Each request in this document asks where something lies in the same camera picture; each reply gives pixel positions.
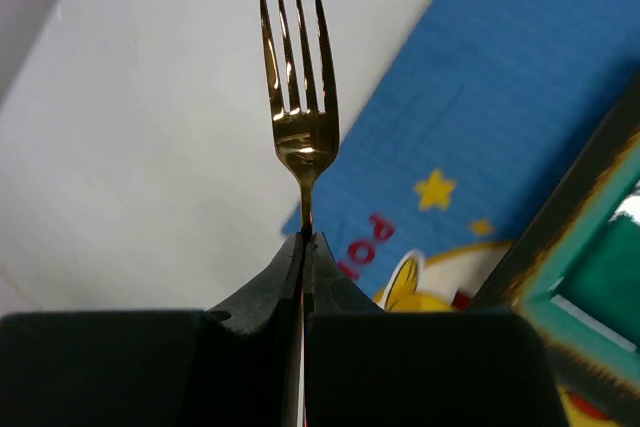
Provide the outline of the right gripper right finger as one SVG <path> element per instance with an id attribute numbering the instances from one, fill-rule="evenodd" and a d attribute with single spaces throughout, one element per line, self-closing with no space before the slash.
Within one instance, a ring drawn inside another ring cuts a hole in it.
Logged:
<path id="1" fill-rule="evenodd" d="M 543 344 L 505 311 L 388 313 L 336 265 L 322 233 L 304 257 L 310 426 L 564 426 Z"/>

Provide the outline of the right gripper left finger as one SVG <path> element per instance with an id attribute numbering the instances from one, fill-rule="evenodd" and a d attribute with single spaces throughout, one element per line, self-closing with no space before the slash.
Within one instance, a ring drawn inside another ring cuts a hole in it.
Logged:
<path id="1" fill-rule="evenodd" d="M 208 310 L 4 316 L 2 424 L 295 425 L 303 257 L 303 238 L 289 236 Z"/>

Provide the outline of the gold fork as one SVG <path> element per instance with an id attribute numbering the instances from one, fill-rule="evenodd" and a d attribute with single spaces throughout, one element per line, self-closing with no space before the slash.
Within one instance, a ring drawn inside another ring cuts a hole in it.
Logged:
<path id="1" fill-rule="evenodd" d="M 284 0 L 278 2 L 284 68 L 276 58 L 267 0 L 259 0 L 266 83 L 276 156 L 300 189 L 300 233 L 313 234 L 312 193 L 320 176 L 333 164 L 340 146 L 337 84 L 329 30 L 322 0 L 314 0 L 322 90 L 317 91 L 303 2 L 295 0 L 303 81 L 298 81 Z"/>

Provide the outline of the square green ceramic plate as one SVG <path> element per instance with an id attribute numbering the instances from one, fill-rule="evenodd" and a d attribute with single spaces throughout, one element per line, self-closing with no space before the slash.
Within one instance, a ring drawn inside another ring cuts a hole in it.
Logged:
<path id="1" fill-rule="evenodd" d="M 520 316 L 574 396 L 639 423 L 639 79 L 471 303 Z"/>

